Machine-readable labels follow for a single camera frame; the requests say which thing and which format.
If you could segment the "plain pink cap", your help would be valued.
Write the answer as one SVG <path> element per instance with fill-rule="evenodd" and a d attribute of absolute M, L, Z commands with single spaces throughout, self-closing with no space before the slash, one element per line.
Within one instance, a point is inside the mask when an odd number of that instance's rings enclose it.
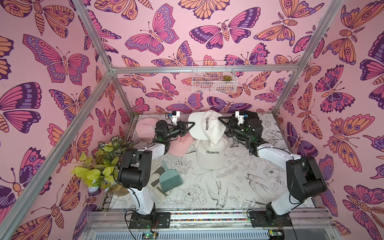
<path fill-rule="evenodd" d="M 183 157 L 194 141 L 195 139 L 190 133 L 187 133 L 183 137 L 178 137 L 176 140 L 171 141 L 168 153 L 176 157 Z"/>

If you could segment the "cream Colorado cap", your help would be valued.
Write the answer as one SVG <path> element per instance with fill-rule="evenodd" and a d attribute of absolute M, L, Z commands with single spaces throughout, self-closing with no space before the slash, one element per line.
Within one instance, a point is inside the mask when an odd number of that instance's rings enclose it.
<path fill-rule="evenodd" d="M 220 138 L 217 144 L 209 140 L 195 140 L 197 162 L 199 166 L 207 170 L 218 170 L 225 165 L 225 149 L 228 141 L 226 138 Z"/>

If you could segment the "pink cap with logo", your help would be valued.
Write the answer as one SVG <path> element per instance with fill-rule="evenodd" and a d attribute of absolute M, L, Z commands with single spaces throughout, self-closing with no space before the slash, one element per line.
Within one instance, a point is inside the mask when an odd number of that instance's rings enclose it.
<path fill-rule="evenodd" d="M 155 128 L 158 119 L 155 118 L 145 118 L 138 121 L 136 125 L 136 132 L 138 137 L 147 142 L 152 143 L 155 137 Z"/>

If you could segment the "black cap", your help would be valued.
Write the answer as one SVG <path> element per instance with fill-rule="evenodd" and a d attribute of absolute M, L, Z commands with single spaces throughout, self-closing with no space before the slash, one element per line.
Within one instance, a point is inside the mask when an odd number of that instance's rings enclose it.
<path fill-rule="evenodd" d="M 251 111 L 242 111 L 241 114 L 245 116 L 243 125 L 246 127 L 249 125 L 250 120 L 252 120 L 252 119 L 259 120 L 260 119 L 257 113 L 254 113 Z"/>

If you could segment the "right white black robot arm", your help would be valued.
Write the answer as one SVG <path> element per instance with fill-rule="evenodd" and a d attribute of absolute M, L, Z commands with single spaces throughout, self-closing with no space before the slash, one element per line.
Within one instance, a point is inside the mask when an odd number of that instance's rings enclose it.
<path fill-rule="evenodd" d="M 262 138 L 263 126 L 259 118 L 245 116 L 219 117 L 226 127 L 225 135 L 245 145 L 251 155 L 263 158 L 287 173 L 287 190 L 266 206 L 266 221 L 288 215 L 308 198 L 325 193 L 328 189 L 324 176 L 312 156 L 292 154 L 279 149 Z"/>

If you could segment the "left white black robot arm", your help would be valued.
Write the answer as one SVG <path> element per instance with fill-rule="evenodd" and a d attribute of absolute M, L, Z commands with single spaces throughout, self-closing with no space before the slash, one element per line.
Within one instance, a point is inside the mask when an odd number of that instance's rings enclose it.
<path fill-rule="evenodd" d="M 156 212 L 154 201 L 147 187 L 151 176 L 152 160 L 165 155 L 171 142 L 184 137 L 195 126 L 194 122 L 177 121 L 169 124 L 157 121 L 153 141 L 144 149 L 130 148 L 121 158 L 117 183 L 127 189 L 136 205 L 135 213 L 140 217 L 149 217 Z"/>

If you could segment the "small succulent in basket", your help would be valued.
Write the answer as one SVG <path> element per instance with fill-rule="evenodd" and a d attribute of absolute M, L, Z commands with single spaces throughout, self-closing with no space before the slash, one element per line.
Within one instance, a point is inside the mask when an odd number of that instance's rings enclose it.
<path fill-rule="evenodd" d="M 229 81 L 232 81 L 232 77 L 231 76 L 223 76 L 223 81 L 225 82 L 229 82 Z"/>

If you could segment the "teal hand brush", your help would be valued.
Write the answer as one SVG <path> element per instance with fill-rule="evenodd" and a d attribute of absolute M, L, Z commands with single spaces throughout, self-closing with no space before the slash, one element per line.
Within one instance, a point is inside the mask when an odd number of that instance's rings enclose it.
<path fill-rule="evenodd" d="M 169 169 L 166 162 L 162 161 L 164 172 L 160 175 L 159 181 L 163 192 L 168 192 L 184 183 L 181 174 L 174 169 Z"/>

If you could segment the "clear plastic dustpan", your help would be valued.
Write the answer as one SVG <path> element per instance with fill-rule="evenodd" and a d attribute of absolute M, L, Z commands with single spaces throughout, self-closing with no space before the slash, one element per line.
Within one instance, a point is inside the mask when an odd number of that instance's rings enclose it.
<path fill-rule="evenodd" d="M 165 172 L 164 168 L 158 163 L 154 162 L 151 166 L 151 175 L 148 187 L 151 193 L 156 196 L 159 201 L 164 201 L 171 191 L 164 192 L 160 184 L 160 176 Z"/>

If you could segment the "potted green plant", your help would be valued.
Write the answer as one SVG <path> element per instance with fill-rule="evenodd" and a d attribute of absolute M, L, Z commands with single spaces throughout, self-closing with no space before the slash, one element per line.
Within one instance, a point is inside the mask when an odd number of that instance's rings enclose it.
<path fill-rule="evenodd" d="M 118 167 L 122 164 L 123 155 L 138 143 L 119 136 L 112 137 L 108 143 L 99 142 L 92 155 L 81 153 L 81 164 L 73 169 L 72 174 L 88 187 L 90 194 L 113 189 L 118 185 Z"/>

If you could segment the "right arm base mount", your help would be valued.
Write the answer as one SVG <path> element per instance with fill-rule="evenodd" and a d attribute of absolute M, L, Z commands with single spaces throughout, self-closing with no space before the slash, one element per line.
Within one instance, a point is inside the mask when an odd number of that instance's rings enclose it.
<path fill-rule="evenodd" d="M 292 221 L 288 214 L 275 216 L 270 211 L 248 211 L 247 216 L 251 221 L 252 227 L 292 227 Z"/>

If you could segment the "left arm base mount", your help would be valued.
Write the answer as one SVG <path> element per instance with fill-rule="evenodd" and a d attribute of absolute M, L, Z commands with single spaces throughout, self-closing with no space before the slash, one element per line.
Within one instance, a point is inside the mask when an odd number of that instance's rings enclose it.
<path fill-rule="evenodd" d="M 170 212 L 159 212 L 150 215 L 133 213 L 129 221 L 129 227 L 131 229 L 168 229 L 170 223 Z"/>

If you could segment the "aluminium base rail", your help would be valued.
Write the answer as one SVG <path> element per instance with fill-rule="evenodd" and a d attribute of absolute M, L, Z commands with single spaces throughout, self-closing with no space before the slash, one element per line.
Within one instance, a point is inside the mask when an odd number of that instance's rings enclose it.
<path fill-rule="evenodd" d="M 82 240 L 341 240 L 325 209 L 298 208 L 265 222 L 264 209 L 160 212 L 152 227 L 139 228 L 128 212 L 93 212 Z"/>

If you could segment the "aluminium frame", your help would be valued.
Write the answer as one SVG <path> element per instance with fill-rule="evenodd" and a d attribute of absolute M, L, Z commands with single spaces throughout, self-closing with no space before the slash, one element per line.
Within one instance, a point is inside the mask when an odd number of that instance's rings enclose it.
<path fill-rule="evenodd" d="M 121 88 L 120 82 L 117 79 L 117 74 L 128 74 L 132 73 L 192 73 L 195 69 L 193 67 L 137 67 L 137 68 L 114 68 L 107 57 L 104 50 L 102 50 L 101 41 L 97 39 L 96 31 L 91 24 L 91 19 L 87 13 L 86 7 L 81 1 L 75 1 L 78 14 L 82 18 L 83 23 L 87 27 L 92 40 L 94 41 L 95 47 L 102 58 L 102 61 L 107 68 L 107 73 L 102 78 L 101 82 L 95 87 L 91 97 L 86 101 L 85 106 L 81 109 L 80 113 L 75 117 L 72 124 L 66 130 L 64 135 L 61 137 L 59 143 L 53 148 L 53 150 L 46 157 L 45 162 L 39 169 L 31 183 L 27 186 L 22 196 L 18 198 L 13 208 L 9 212 L 9 215 L 5 217 L 1 224 L 1 239 L 9 240 L 15 233 L 21 221 L 25 218 L 27 211 L 31 208 L 32 204 L 38 197 L 40 190 L 45 185 L 48 178 L 56 168 L 59 160 L 64 154 L 65 150 L 73 140 L 75 135 L 78 133 L 81 126 L 84 124 L 89 113 L 98 102 L 102 90 L 105 89 L 109 82 L 113 82 L 116 86 L 119 94 L 122 98 L 124 106 L 128 112 L 131 113 L 131 107 L 127 101 L 124 91 Z M 262 72 L 262 71 L 277 71 L 277 70 L 288 70 L 293 74 L 289 80 L 286 91 L 290 91 L 294 82 L 298 79 L 299 74 L 304 69 L 304 65 L 308 62 L 310 56 L 315 50 L 317 44 L 320 42 L 321 37 L 330 26 L 332 20 L 337 14 L 339 8 L 343 4 L 343 1 L 331 1 L 323 17 L 319 21 L 315 35 L 312 37 L 306 50 L 300 58 L 300 61 L 296 65 L 242 65 L 233 66 L 233 72 Z"/>

